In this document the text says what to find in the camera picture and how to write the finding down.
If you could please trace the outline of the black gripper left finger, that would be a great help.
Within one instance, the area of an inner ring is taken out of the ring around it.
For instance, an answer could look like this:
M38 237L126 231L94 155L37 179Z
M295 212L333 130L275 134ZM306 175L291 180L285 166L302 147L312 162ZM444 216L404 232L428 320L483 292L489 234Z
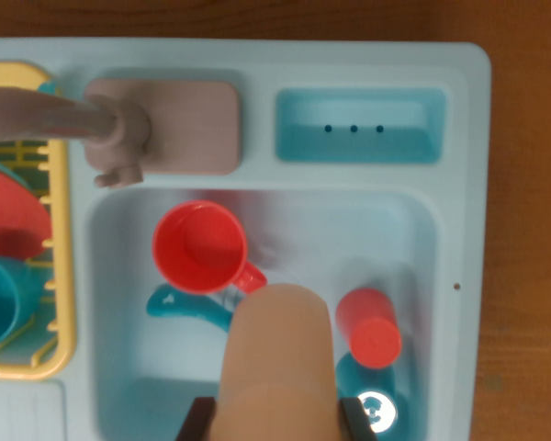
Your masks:
M209 428L216 412L214 397L196 397L176 437L176 441L208 440Z

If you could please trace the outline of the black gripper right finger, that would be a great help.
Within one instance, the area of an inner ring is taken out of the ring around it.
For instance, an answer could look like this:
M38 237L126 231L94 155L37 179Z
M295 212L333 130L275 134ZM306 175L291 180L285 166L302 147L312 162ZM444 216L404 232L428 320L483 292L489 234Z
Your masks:
M339 400L339 420L343 440L377 441L377 436L372 431L369 418L358 398Z

